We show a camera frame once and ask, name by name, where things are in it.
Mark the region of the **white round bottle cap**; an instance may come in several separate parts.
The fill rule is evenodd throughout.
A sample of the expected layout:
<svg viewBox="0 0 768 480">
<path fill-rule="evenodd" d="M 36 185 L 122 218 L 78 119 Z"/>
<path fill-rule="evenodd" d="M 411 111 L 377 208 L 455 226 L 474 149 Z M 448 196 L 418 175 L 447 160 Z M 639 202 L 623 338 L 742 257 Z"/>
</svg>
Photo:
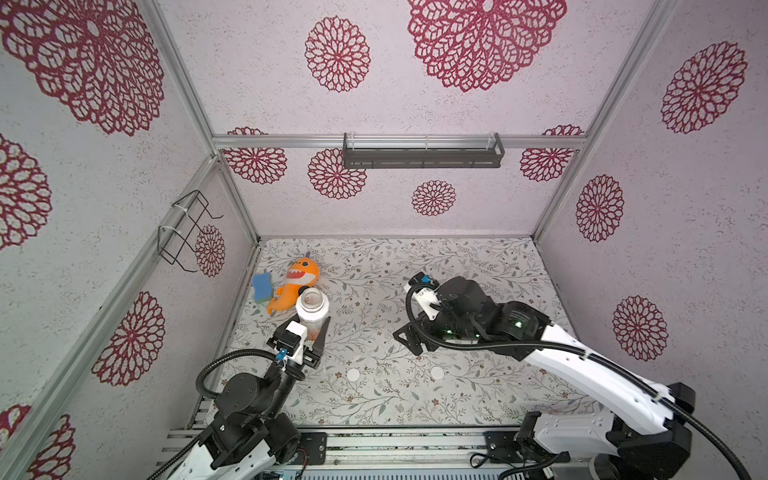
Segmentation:
<svg viewBox="0 0 768 480">
<path fill-rule="evenodd" d="M 441 367 L 435 366 L 431 368 L 430 375 L 434 380 L 441 380 L 444 378 L 444 371 Z"/>
</svg>

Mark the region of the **white bottle orange base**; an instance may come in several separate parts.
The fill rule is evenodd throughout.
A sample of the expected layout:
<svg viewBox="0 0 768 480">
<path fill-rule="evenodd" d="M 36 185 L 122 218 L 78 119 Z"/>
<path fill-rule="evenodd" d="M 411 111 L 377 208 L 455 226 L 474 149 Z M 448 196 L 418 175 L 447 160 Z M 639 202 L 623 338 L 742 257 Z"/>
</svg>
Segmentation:
<svg viewBox="0 0 768 480">
<path fill-rule="evenodd" d="M 307 329 L 307 338 L 315 341 L 329 315 L 330 301 L 327 295 L 314 287 L 303 289 L 295 307 L 300 323 Z"/>
</svg>

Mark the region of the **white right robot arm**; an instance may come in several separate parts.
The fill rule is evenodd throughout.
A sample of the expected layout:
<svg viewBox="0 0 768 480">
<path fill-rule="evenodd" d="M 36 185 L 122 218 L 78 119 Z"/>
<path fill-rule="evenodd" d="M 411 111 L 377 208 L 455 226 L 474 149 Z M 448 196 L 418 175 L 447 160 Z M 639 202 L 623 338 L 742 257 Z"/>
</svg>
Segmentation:
<svg viewBox="0 0 768 480">
<path fill-rule="evenodd" d="M 395 339 L 415 355 L 439 348 L 489 351 L 545 370 L 602 407 L 593 414 L 529 412 L 512 457 L 545 469 L 573 453 L 605 455 L 620 473 L 669 479 L 690 457 L 685 425 L 695 393 L 650 382 L 595 353 L 547 315 L 519 301 L 498 303 L 464 277 L 439 283 L 424 273 L 405 287 L 408 322 Z"/>
</svg>

